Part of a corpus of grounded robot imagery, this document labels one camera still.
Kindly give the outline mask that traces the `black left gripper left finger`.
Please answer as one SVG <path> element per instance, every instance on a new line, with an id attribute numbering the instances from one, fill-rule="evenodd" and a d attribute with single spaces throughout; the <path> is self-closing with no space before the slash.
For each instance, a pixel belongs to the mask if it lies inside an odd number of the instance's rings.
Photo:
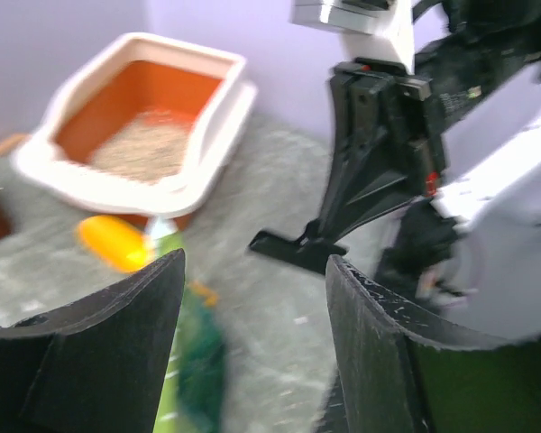
<path id="1" fill-rule="evenodd" d="M 0 327 L 0 432 L 150 432 L 185 283 L 185 254 Z"/>

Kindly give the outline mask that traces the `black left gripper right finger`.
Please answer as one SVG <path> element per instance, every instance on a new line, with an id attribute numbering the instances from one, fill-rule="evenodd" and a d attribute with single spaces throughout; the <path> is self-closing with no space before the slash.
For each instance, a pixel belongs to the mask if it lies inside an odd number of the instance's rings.
<path id="1" fill-rule="evenodd" d="M 541 432 L 541 335 L 456 325 L 339 256 L 327 308 L 348 432 Z"/>

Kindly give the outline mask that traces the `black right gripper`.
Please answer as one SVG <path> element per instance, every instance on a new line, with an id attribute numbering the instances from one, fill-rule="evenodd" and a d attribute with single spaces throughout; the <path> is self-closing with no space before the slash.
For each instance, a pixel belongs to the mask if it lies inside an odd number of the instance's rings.
<path id="1" fill-rule="evenodd" d="M 433 197 L 446 160 L 429 79 L 384 60 L 344 61 L 332 73 L 331 170 L 304 235 L 335 244 L 403 206 L 408 193 Z"/>

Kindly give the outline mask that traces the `green litter bag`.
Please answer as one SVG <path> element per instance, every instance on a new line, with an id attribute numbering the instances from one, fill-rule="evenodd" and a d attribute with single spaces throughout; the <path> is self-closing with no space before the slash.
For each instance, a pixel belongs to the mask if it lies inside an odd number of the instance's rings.
<path id="1" fill-rule="evenodd" d="M 221 430 L 226 343 L 213 311 L 217 302 L 214 291 L 185 276 L 155 432 Z"/>

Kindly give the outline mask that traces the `yellow plastic scoop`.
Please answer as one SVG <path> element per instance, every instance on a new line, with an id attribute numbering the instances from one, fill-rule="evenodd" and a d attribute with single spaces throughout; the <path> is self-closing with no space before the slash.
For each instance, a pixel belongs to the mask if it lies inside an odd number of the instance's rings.
<path id="1" fill-rule="evenodd" d="M 151 262 L 142 231 L 115 216 L 90 216 L 77 225 L 77 237 L 93 255 L 121 273 L 138 272 Z"/>

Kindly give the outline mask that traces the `black bag clip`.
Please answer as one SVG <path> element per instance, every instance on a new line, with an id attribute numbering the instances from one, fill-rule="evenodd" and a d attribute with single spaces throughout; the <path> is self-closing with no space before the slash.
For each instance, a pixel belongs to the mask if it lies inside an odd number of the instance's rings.
<path id="1" fill-rule="evenodd" d="M 273 260 L 288 263 L 306 271 L 324 275 L 331 255 L 344 256 L 348 250 L 324 239 L 288 239 L 272 232 L 261 230 L 249 243 L 249 249 Z"/>

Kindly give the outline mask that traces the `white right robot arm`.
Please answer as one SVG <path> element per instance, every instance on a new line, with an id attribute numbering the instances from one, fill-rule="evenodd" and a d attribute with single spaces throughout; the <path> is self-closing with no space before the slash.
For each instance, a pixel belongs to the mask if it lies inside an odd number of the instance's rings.
<path id="1" fill-rule="evenodd" d="M 397 212 L 373 279 L 452 321 L 506 338 L 541 332 L 541 1 L 443 1 L 447 33 L 417 49 L 428 1 L 298 1 L 296 23 L 339 32 L 332 165 L 299 266 Z"/>

